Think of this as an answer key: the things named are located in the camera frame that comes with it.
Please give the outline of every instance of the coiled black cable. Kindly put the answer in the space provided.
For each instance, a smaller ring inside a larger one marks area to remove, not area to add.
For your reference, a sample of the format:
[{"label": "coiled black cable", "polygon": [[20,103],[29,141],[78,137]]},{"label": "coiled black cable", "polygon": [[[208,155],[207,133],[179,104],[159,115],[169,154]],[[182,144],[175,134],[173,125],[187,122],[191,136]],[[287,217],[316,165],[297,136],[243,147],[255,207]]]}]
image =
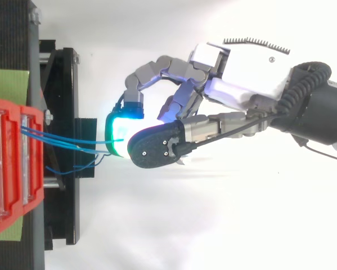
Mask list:
[{"label": "coiled black cable", "polygon": [[297,65],[295,68],[308,71],[310,74],[288,89],[281,97],[276,107],[279,114],[288,115],[298,102],[328,81],[332,74],[329,65],[321,62],[307,62]]}]

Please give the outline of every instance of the screw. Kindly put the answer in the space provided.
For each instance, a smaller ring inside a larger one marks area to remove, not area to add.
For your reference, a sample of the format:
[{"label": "screw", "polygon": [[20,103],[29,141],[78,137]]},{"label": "screw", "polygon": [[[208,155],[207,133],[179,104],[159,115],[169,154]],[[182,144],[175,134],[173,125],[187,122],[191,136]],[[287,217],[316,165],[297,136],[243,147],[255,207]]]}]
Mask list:
[{"label": "screw", "polygon": [[50,110],[44,111],[44,122],[46,125],[50,125],[51,121],[53,121],[53,115],[51,114]]},{"label": "screw", "polygon": [[29,20],[33,22],[35,25],[41,24],[41,17],[42,17],[42,12],[39,8],[32,9],[31,13],[29,14]]},{"label": "screw", "polygon": [[76,65],[80,64],[80,56],[79,55],[73,56],[73,63],[75,63]]}]

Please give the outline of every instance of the wire bundle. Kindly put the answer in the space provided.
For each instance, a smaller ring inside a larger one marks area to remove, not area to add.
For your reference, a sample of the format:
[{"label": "wire bundle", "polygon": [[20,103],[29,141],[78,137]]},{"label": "wire bundle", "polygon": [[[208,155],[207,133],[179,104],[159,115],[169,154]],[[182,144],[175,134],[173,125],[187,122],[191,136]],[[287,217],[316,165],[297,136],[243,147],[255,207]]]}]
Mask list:
[{"label": "wire bundle", "polygon": [[[75,166],[73,166],[75,168],[74,170],[64,172],[64,173],[58,172],[58,171],[50,168],[49,166],[46,166],[47,170],[50,170],[51,172],[53,172],[55,174],[60,174],[60,175],[79,172],[79,171],[87,169],[87,168],[93,168],[95,166],[98,166],[103,161],[103,158],[105,156],[111,155],[111,153],[109,153],[108,151],[81,148],[78,145],[75,145],[73,143],[81,143],[81,144],[87,144],[87,145],[98,145],[98,144],[107,144],[107,143],[122,141],[121,139],[115,140],[115,141],[86,141],[86,140],[83,140],[83,139],[71,139],[71,138],[66,138],[66,137],[50,134],[50,133],[47,133],[47,132],[38,131],[38,130],[31,129],[31,128],[28,128],[28,127],[21,127],[21,133],[23,135],[26,135],[26,136],[32,138],[32,139],[39,140],[43,143],[47,143],[47,144],[52,145],[52,146],[56,146],[56,147],[60,147],[60,148],[68,149],[68,150],[81,151],[81,152],[85,152],[85,153],[88,153],[88,154],[96,154],[95,159],[93,159],[87,165],[84,165],[84,166],[75,165]],[[98,159],[98,157],[100,156],[100,154],[103,154],[101,160],[97,164],[94,164],[96,162],[96,160]]]}]

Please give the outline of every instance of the black cable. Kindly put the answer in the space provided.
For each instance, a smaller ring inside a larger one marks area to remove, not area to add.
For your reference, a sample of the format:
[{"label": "black cable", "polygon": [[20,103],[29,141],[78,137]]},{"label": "black cable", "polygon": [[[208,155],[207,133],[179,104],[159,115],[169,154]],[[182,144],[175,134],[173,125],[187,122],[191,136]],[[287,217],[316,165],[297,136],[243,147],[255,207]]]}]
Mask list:
[{"label": "black cable", "polygon": [[286,117],[286,115],[282,115],[282,114],[272,114],[272,115],[269,115],[269,116],[266,116],[266,117],[263,117],[263,118],[260,118],[260,119],[257,119],[255,121],[252,121],[251,123],[247,124],[247,125],[243,125],[242,127],[240,128],[236,128],[234,130],[231,130],[229,132],[226,132],[224,134],[220,134],[214,138],[211,138],[211,139],[206,139],[205,141],[202,141],[202,142],[184,142],[184,143],[179,143],[177,145],[173,145],[172,148],[173,148],[173,152],[176,156],[184,156],[184,155],[187,155],[189,154],[190,152],[192,152],[193,150],[197,149],[198,147],[202,146],[202,145],[207,145],[211,142],[215,142],[215,141],[218,141],[220,139],[223,139],[223,138],[227,138],[229,136],[232,136],[232,135],[235,135],[239,132],[242,132],[250,127],[253,127],[257,124],[260,124],[264,121],[270,121],[270,120],[273,120],[273,119],[276,119],[276,118],[281,118],[281,117]]},{"label": "black cable", "polygon": [[226,132],[224,134],[220,134],[216,137],[213,137],[213,138],[210,138],[210,139],[206,139],[205,141],[201,141],[201,142],[198,142],[196,143],[196,146],[197,147],[200,147],[202,145],[207,145],[211,142],[215,142],[215,141],[218,141],[220,139],[223,139],[223,138],[227,138],[229,136],[232,136],[232,135],[235,135],[239,132],[242,132],[250,127],[253,127],[255,125],[258,125],[264,121],[270,121],[270,120],[273,120],[273,119],[276,119],[276,118],[281,118],[281,117],[285,117],[286,115],[281,115],[281,114],[272,114],[272,115],[269,115],[269,116],[266,116],[266,117],[263,117],[263,118],[260,118],[260,119],[257,119],[255,121],[252,121],[251,123],[247,124],[247,125],[243,125],[242,127],[240,128],[236,128],[234,130],[231,130],[229,132]]},{"label": "black cable", "polygon": [[291,109],[298,104],[306,96],[309,96],[312,91],[323,85],[331,77],[331,68],[321,62],[307,62],[295,66],[295,68],[310,72],[310,74],[288,89],[277,104],[277,112],[289,114]]},{"label": "black cable", "polygon": [[326,153],[323,153],[323,152],[319,152],[319,151],[317,151],[317,150],[315,150],[315,149],[310,148],[310,147],[307,146],[307,145],[304,145],[303,147],[305,147],[305,148],[308,149],[309,151],[315,152],[315,153],[320,154],[320,155],[322,155],[322,156],[327,156],[328,158],[332,158],[332,159],[337,160],[337,157],[331,156],[331,155],[326,154]]}]

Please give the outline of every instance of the metal rod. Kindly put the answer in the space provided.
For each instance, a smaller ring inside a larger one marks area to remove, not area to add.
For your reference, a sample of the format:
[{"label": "metal rod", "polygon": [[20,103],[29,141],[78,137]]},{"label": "metal rod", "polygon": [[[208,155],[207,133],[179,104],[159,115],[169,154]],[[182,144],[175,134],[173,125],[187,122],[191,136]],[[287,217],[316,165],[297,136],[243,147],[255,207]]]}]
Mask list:
[{"label": "metal rod", "polygon": [[59,188],[58,180],[56,177],[45,177],[44,178],[44,183],[43,183],[44,188]]},{"label": "metal rod", "polygon": [[48,60],[50,59],[50,53],[40,53],[39,54],[39,63],[40,64],[47,64]]}]

